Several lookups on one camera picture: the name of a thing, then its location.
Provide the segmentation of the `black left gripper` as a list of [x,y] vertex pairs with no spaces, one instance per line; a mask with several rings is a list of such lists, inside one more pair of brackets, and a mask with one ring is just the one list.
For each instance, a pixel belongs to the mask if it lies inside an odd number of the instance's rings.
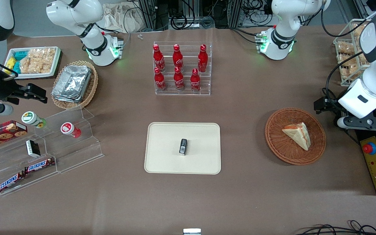
[[339,104],[338,99],[328,99],[327,97],[319,98],[314,102],[314,110],[316,114],[323,112],[332,112],[336,117],[348,116],[348,111]]

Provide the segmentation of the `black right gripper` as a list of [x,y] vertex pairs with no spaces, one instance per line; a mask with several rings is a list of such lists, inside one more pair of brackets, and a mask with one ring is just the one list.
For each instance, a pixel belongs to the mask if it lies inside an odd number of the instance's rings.
[[[19,86],[13,79],[4,81],[4,78],[8,77],[8,74],[0,70],[0,101],[12,104],[19,104],[20,99],[37,100],[44,104],[48,102],[45,89],[35,84]],[[20,94],[12,94],[16,89]]]

